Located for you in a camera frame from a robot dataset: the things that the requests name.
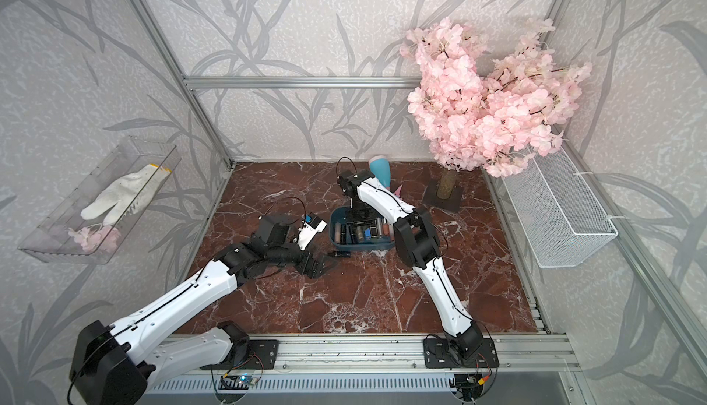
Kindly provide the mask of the teal plastic storage box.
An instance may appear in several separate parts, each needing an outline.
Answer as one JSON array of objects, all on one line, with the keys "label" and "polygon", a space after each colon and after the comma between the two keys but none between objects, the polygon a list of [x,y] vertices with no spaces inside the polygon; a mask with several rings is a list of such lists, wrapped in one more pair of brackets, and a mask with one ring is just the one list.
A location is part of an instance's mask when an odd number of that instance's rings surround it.
[{"label": "teal plastic storage box", "polygon": [[329,236],[335,248],[349,252],[391,250],[394,246],[385,219],[370,208],[336,208],[331,213]]}]

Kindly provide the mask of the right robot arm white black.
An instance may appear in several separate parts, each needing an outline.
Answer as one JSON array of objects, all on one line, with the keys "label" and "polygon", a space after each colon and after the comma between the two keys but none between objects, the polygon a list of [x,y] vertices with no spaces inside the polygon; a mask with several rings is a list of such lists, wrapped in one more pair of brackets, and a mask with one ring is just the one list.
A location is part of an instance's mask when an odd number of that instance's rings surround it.
[{"label": "right robot arm white black", "polygon": [[353,203],[367,204],[392,225],[397,254],[421,278],[440,316],[449,351],[461,364],[482,345],[482,331],[465,309],[445,268],[430,213],[407,204],[369,170],[346,170],[337,182]]}]

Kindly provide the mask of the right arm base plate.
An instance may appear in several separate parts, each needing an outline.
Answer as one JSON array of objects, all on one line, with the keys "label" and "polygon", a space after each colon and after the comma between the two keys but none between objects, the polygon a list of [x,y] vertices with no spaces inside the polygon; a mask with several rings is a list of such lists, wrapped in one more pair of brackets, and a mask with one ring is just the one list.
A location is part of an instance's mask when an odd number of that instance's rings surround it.
[{"label": "right arm base plate", "polygon": [[494,370],[499,368],[495,341],[483,338],[479,348],[470,358],[462,360],[449,350],[449,342],[436,334],[429,333],[423,339],[423,355],[426,368],[474,368]]}]

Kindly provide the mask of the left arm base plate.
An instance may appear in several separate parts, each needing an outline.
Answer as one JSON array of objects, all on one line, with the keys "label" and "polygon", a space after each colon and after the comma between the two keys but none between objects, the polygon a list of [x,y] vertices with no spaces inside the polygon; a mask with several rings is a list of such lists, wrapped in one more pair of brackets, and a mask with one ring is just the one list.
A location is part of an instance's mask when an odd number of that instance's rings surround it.
[{"label": "left arm base plate", "polygon": [[221,363],[201,366],[200,370],[273,370],[278,348],[278,340],[251,340],[247,344],[238,344]]}]

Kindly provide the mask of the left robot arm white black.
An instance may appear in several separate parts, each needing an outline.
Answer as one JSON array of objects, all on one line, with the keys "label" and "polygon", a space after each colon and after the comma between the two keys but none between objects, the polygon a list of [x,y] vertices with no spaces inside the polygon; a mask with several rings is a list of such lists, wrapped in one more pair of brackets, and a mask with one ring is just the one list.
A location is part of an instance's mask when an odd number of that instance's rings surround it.
[{"label": "left robot arm white black", "polygon": [[182,342],[166,340],[270,267],[291,266],[311,279],[322,276],[327,269],[311,242],[326,226],[317,215],[264,215],[248,240],[217,252],[157,300],[112,324],[88,324],[77,336],[68,390],[88,404],[134,404],[166,380],[247,351],[246,333],[230,322]]}]

